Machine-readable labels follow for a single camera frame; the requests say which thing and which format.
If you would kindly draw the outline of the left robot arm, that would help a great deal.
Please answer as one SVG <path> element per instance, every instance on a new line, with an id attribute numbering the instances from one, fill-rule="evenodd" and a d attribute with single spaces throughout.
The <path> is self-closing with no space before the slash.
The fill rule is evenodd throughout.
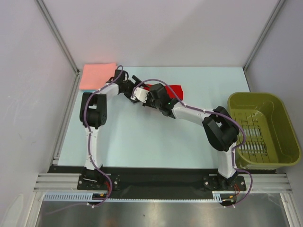
<path id="1" fill-rule="evenodd" d="M 140 82 L 135 75 L 129 79 L 128 72 L 116 69 L 114 76 L 103 87 L 83 93 L 80 121 L 85 128 L 88 154 L 79 176 L 78 190 L 99 190 L 109 184 L 109 179 L 102 170 L 104 160 L 99 146 L 101 129 L 107 122 L 107 102 L 121 93 L 130 99 L 134 87 Z"/>

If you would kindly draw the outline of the red t shirt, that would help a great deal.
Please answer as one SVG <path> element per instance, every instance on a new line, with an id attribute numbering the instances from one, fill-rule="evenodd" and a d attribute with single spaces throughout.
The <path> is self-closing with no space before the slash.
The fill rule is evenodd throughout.
<path id="1" fill-rule="evenodd" d="M 183 101 L 184 93 L 181 85 L 169 85 L 164 86 L 170 98 L 179 98 Z"/>

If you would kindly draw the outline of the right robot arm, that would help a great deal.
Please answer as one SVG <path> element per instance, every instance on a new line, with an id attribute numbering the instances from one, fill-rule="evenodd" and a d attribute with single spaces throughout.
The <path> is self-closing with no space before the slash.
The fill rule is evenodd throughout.
<path id="1" fill-rule="evenodd" d="M 182 102 L 176 92 L 161 83 L 148 85 L 139 99 L 144 106 L 158 109 L 164 116 L 201 125 L 208 142 L 218 152 L 218 184 L 224 190 L 235 185 L 237 176 L 233 151 L 240 129 L 222 106 L 209 111 Z"/>

